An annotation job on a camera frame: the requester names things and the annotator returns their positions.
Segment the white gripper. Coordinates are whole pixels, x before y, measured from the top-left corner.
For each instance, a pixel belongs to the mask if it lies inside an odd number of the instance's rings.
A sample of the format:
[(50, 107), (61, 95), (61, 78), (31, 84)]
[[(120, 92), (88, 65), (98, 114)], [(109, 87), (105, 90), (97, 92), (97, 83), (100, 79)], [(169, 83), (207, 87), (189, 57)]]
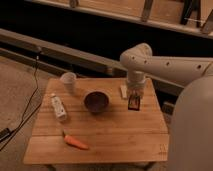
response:
[(143, 87), (145, 85), (145, 74), (140, 71), (127, 71), (127, 97), (130, 98), (132, 95), (137, 95), (142, 99), (143, 97)]

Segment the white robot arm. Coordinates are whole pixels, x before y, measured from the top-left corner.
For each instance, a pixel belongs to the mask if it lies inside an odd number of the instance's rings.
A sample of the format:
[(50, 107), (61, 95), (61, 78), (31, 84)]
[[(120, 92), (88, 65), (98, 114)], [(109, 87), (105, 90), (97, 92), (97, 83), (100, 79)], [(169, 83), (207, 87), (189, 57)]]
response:
[(213, 171), (213, 57), (154, 56), (140, 43), (120, 63), (129, 85), (147, 73), (183, 88), (172, 115), (167, 171)]

